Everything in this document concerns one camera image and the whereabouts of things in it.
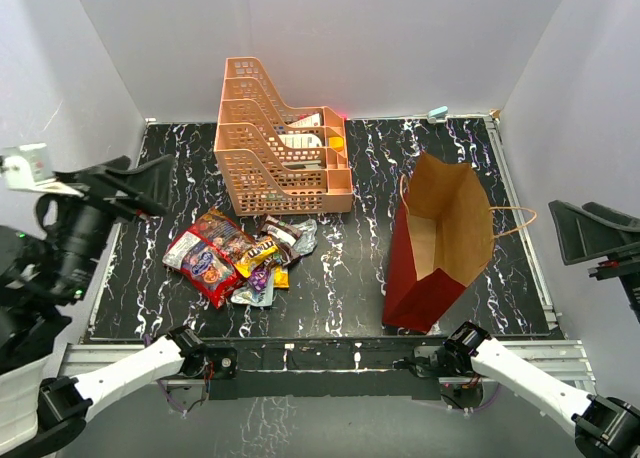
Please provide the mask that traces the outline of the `red candy bag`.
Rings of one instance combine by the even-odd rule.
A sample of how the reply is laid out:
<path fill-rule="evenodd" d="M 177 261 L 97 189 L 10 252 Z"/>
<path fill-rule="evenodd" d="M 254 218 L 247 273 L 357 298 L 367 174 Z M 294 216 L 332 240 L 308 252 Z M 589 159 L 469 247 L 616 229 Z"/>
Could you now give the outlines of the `red candy bag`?
<path fill-rule="evenodd" d="M 235 263 L 255 243 L 233 220 L 210 208 L 174 239 L 162 264 L 184 275 L 220 308 L 244 281 Z"/>

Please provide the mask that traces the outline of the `yellow M&M candy packet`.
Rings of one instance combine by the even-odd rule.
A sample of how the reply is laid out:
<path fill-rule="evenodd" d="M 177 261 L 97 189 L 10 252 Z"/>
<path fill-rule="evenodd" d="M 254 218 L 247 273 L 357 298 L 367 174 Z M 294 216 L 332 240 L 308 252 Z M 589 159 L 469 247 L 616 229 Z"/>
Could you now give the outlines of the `yellow M&M candy packet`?
<path fill-rule="evenodd" d="M 253 271 L 278 250 L 273 238 L 266 237 L 256 242 L 251 248 L 234 262 L 234 267 L 244 278 L 249 278 Z"/>

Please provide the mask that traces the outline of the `purple small candy packet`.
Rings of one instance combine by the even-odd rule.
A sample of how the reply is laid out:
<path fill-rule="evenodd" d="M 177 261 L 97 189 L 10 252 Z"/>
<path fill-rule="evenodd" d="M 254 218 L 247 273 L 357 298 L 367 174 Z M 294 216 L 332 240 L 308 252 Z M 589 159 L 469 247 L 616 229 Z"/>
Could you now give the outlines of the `purple small candy packet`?
<path fill-rule="evenodd" d="M 254 269 L 248 278 L 248 283 L 256 292 L 263 292 L 272 283 L 271 270 L 265 267 Z"/>

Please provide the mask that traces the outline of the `red brown paper bag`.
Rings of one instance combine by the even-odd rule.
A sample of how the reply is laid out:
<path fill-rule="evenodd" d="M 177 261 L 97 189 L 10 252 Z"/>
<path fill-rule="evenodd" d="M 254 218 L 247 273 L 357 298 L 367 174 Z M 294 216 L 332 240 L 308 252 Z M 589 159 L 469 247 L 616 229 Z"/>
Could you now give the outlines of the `red brown paper bag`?
<path fill-rule="evenodd" d="M 382 323 L 428 332 L 483 273 L 495 241 L 532 224 L 529 208 L 492 206 L 469 163 L 422 153 L 398 183 Z"/>

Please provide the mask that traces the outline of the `yellow snack packet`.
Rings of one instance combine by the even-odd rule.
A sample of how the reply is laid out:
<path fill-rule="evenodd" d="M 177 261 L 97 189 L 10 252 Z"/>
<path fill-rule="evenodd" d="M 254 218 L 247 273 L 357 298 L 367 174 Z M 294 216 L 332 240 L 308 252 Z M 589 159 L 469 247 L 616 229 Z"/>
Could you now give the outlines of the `yellow snack packet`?
<path fill-rule="evenodd" d="M 288 269 L 283 266 L 276 266 L 273 271 L 273 286 L 276 289 L 288 289 L 290 286 L 289 283 L 289 272 Z"/>

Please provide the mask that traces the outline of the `silver foil snack packet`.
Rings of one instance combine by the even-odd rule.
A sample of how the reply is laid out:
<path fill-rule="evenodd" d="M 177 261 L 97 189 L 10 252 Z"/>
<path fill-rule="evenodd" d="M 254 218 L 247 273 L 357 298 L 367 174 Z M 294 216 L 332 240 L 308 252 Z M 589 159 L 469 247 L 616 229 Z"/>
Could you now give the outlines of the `silver foil snack packet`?
<path fill-rule="evenodd" d="M 300 238 L 294 245 L 294 250 L 301 256 L 310 255 L 317 246 L 317 221 L 308 219 L 301 223 L 293 224 L 293 227 L 301 233 Z"/>

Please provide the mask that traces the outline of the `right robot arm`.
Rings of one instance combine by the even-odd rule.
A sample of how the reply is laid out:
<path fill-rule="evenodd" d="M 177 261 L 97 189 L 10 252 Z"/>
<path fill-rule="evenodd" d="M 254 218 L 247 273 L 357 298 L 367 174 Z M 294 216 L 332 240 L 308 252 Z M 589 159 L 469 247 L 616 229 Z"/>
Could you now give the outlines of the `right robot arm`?
<path fill-rule="evenodd" d="M 596 202 L 580 207 L 549 203 L 565 265 L 599 258 L 589 270 L 598 281 L 617 278 L 639 314 L 639 219 Z M 639 409 L 616 397 L 571 387 L 511 352 L 467 321 L 444 342 L 455 373 L 488 377 L 524 398 L 574 438 L 585 457 L 637 457 Z"/>

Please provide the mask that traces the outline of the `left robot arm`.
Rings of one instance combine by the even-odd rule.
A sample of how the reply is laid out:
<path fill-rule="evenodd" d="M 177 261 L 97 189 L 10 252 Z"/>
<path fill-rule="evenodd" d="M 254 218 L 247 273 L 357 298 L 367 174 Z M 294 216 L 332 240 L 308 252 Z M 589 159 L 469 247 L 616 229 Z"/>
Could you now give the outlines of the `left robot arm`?
<path fill-rule="evenodd" d="M 180 326 L 102 368 L 65 375 L 64 351 L 88 324 L 101 258 L 125 221 L 166 214 L 174 160 L 133 167 L 126 156 L 71 172 L 54 170 L 42 144 L 7 149 L 1 174 L 37 195 L 39 235 L 1 230 L 1 453 L 56 453 L 100 412 L 166 378 L 226 378 L 226 349 Z"/>

